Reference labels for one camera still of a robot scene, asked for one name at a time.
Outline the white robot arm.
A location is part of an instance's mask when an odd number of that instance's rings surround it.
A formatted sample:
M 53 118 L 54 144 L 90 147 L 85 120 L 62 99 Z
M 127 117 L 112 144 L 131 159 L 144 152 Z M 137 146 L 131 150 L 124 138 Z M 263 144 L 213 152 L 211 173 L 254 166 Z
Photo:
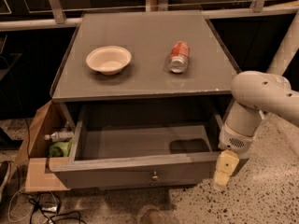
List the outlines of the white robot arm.
M 261 123 L 272 115 L 278 115 L 299 126 L 299 93 L 283 76 L 299 49 L 298 23 L 299 14 L 294 17 L 266 72 L 242 72 L 232 81 L 231 93 L 235 100 L 221 126 L 221 154 L 213 177 L 216 189 L 223 189 L 228 184 Z

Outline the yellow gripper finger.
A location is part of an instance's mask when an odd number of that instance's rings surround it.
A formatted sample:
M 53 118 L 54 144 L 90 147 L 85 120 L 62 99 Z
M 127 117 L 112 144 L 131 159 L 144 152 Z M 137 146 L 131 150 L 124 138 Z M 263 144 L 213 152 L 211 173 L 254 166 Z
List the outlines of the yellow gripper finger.
M 216 169 L 213 177 L 214 186 L 225 187 L 238 164 L 238 155 L 231 150 L 224 150 L 217 158 Z

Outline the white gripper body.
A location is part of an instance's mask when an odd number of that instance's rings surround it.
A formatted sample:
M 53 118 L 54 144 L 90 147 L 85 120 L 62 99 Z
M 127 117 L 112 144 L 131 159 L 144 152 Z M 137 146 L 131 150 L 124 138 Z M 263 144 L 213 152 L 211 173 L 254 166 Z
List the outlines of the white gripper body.
M 242 134 L 230 128 L 227 123 L 224 123 L 219 135 L 218 148 L 233 151 L 237 155 L 244 155 L 249 151 L 255 137 L 256 133 Z

